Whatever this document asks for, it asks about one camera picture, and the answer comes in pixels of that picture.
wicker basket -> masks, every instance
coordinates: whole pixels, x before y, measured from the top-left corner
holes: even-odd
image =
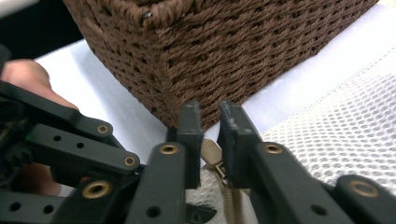
[[[64,0],[93,53],[152,114],[242,103],[318,53],[377,0]]]

woven basket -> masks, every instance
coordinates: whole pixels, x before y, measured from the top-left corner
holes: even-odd
[[[93,53],[168,127],[241,104],[318,53],[377,0],[64,0]]]

